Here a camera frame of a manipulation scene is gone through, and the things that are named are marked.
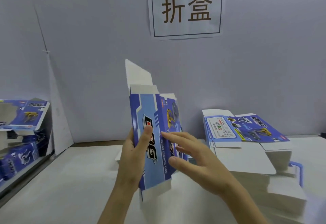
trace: fingernail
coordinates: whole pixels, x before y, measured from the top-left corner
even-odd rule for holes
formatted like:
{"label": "fingernail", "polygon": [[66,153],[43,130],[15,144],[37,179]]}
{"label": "fingernail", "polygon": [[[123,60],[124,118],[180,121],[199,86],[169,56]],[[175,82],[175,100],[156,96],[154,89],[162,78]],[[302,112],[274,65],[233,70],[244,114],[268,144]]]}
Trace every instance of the fingernail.
{"label": "fingernail", "polygon": [[171,156],[171,157],[169,158],[169,164],[175,162],[176,160],[177,160],[177,158],[176,158],[175,156]]}
{"label": "fingernail", "polygon": [[144,128],[144,132],[145,132],[146,134],[151,134],[152,131],[153,131],[152,126],[150,126],[150,125],[146,125],[146,126],[145,126],[145,128]]}

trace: yellow label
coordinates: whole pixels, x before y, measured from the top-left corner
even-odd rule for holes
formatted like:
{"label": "yellow label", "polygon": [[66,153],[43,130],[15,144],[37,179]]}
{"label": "yellow label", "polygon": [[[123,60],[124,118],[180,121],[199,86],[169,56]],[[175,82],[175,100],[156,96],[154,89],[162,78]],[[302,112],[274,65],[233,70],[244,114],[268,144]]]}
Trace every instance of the yellow label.
{"label": "yellow label", "polygon": [[238,129],[235,129],[235,131],[238,133],[238,135],[241,137],[241,139],[243,141],[245,141],[246,139],[243,137],[243,135],[240,133],[240,131],[238,131]]}

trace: finger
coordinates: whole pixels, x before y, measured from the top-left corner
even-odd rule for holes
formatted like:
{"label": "finger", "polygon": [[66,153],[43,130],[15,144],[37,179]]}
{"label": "finger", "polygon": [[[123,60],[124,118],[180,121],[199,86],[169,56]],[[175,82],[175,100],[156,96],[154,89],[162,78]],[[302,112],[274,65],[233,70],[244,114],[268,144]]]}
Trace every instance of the finger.
{"label": "finger", "polygon": [[189,176],[192,178],[194,181],[198,181],[198,178],[200,177],[202,173],[202,168],[200,166],[194,165],[189,163],[188,161],[171,156],[169,158],[169,164],[177,169],[178,171],[184,173],[185,175]]}
{"label": "finger", "polygon": [[180,136],[180,137],[184,137],[184,138],[189,139],[191,141],[197,141],[197,138],[190,135],[188,132],[172,131],[172,132],[170,132],[170,134],[174,134],[174,135],[177,135],[177,136]]}
{"label": "finger", "polygon": [[150,125],[146,125],[145,128],[144,128],[144,131],[141,134],[141,137],[140,137],[140,139],[138,141],[138,144],[137,144],[137,146],[135,148],[135,150],[138,153],[143,154],[147,150],[149,141],[150,141],[150,139],[152,137],[152,133],[153,133],[153,127],[151,127]]}
{"label": "finger", "polygon": [[126,140],[123,143],[122,151],[132,151],[135,148],[133,141],[134,141],[134,130],[131,128]]}
{"label": "finger", "polygon": [[185,150],[184,148],[180,147],[180,146],[176,146],[175,147],[176,150],[178,150],[181,153],[184,153],[186,155],[190,155],[192,157],[192,153],[188,150]]}
{"label": "finger", "polygon": [[181,136],[177,136],[171,133],[166,133],[166,132],[161,132],[162,136],[165,139],[168,139],[170,142],[174,142],[178,145],[180,145],[182,148],[188,150],[188,151],[193,151],[195,149],[195,146],[193,144],[193,142],[189,139],[186,139],[184,137]]}

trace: right hand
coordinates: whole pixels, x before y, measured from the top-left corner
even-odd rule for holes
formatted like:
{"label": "right hand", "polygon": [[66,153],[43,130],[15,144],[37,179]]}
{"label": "right hand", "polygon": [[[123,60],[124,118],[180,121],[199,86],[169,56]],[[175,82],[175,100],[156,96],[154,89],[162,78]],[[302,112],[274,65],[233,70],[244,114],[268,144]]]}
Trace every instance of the right hand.
{"label": "right hand", "polygon": [[192,156],[197,162],[197,165],[194,165],[172,156],[169,158],[169,164],[189,176],[204,189],[222,197],[228,189],[239,184],[210,148],[189,133],[161,132],[161,134],[170,142],[176,143],[178,145],[176,149],[179,152]]}

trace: black rectangular border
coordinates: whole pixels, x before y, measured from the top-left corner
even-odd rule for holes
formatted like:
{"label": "black rectangular border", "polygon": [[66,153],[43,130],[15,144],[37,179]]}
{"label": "black rectangular border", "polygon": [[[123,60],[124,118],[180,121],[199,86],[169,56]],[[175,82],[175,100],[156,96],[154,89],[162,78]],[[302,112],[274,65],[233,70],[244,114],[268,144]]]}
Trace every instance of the black rectangular border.
{"label": "black rectangular border", "polygon": [[206,32],[206,33],[191,33],[191,34],[177,34],[177,35],[155,36],[153,0],[152,0],[152,18],[153,18],[153,33],[154,33],[154,37],[155,37],[155,38],[157,38],[157,37],[173,37],[173,36],[186,36],[186,35],[201,35],[201,34],[215,34],[215,33],[221,33],[222,0],[221,0],[221,12],[220,12],[220,25],[219,25],[219,32]]}

